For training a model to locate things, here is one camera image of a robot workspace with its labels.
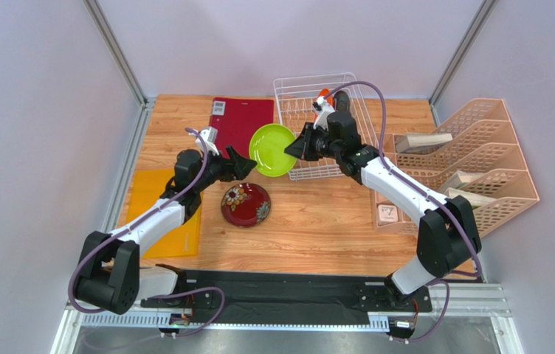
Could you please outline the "green plate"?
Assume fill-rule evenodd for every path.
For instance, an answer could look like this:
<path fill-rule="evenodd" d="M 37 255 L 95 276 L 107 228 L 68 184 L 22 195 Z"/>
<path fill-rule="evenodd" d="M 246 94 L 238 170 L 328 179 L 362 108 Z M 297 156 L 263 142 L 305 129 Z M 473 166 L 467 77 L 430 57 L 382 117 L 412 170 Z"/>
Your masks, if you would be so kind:
<path fill-rule="evenodd" d="M 281 124 L 267 124 L 257 129 L 249 143 L 249 157 L 256 162 L 256 170 L 272 178 L 286 175 L 297 159 L 284 150 L 295 139 L 295 134 Z"/>

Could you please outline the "red floral plate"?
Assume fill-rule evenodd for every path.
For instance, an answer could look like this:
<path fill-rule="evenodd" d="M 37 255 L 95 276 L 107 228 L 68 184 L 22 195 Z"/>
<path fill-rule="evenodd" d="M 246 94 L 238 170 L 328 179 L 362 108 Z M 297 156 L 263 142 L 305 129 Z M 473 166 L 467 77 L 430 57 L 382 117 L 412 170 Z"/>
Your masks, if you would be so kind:
<path fill-rule="evenodd" d="M 240 228 L 250 228 L 263 223 L 271 211 L 271 198 L 259 184 L 236 184 L 229 188 L 221 199 L 221 214 L 225 221 Z"/>

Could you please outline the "orange plate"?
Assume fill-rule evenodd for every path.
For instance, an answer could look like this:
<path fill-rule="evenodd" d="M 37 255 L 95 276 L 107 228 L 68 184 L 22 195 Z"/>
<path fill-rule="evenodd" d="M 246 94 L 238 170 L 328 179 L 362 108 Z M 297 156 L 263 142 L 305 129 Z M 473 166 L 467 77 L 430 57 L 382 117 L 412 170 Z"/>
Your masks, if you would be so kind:
<path fill-rule="evenodd" d="M 328 102 L 329 105 L 334 106 L 334 98 L 331 95 L 331 90 L 329 88 L 323 88 L 320 92 L 318 97 L 323 97 Z"/>

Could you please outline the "dark grey plate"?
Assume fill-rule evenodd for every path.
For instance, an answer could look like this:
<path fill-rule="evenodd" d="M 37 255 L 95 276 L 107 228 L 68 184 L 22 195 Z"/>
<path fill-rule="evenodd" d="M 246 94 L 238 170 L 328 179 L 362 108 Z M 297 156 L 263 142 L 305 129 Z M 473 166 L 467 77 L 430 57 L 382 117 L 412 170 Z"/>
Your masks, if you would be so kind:
<path fill-rule="evenodd" d="M 351 99 L 347 92 L 340 90 L 333 96 L 334 110 L 337 112 L 351 112 Z"/>

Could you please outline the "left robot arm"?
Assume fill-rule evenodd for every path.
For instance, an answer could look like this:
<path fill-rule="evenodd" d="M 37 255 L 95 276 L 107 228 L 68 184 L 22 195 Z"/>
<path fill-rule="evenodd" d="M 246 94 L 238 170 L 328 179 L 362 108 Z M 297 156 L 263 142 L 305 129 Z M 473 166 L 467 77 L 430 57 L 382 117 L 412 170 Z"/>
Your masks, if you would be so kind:
<path fill-rule="evenodd" d="M 225 155 L 183 150 L 176 158 L 173 177 L 150 209 L 112 232 L 94 231 L 86 237 L 69 281 L 69 301 L 84 313 L 107 310 L 122 315 L 137 301 L 171 295 L 178 270 L 168 265 L 143 268 L 142 256 L 196 214 L 201 193 L 210 185 L 242 181 L 256 165 L 231 145 Z"/>

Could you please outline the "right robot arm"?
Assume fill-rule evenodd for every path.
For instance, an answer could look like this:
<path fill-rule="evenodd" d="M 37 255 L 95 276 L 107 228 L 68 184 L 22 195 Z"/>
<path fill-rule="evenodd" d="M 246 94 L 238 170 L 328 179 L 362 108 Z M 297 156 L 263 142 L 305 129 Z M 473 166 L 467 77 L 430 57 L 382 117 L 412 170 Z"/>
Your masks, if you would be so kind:
<path fill-rule="evenodd" d="M 382 194 L 418 227 L 416 255 L 385 280 L 393 296 L 408 296 L 475 259 L 482 245 L 472 205 L 450 198 L 404 173 L 383 152 L 362 142 L 347 112 L 329 114 L 325 127 L 307 122 L 284 152 L 307 162 L 333 159 L 341 172 Z"/>

